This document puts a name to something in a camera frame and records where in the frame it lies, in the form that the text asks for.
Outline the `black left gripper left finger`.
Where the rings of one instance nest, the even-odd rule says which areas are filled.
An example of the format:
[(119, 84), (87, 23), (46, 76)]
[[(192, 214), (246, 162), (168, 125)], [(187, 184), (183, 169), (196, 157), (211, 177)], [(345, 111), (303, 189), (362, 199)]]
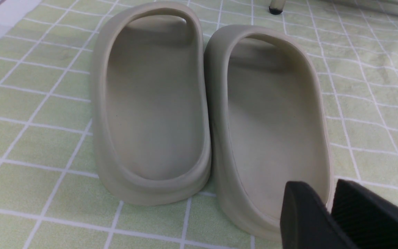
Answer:
[(284, 249), (357, 249), (307, 183), (288, 181), (281, 210)]

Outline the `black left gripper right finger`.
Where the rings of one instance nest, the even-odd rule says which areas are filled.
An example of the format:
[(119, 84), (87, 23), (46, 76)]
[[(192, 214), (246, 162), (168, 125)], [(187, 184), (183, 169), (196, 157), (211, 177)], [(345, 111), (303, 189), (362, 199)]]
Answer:
[(366, 187), (338, 180), (331, 215), (359, 249), (398, 249), (398, 206)]

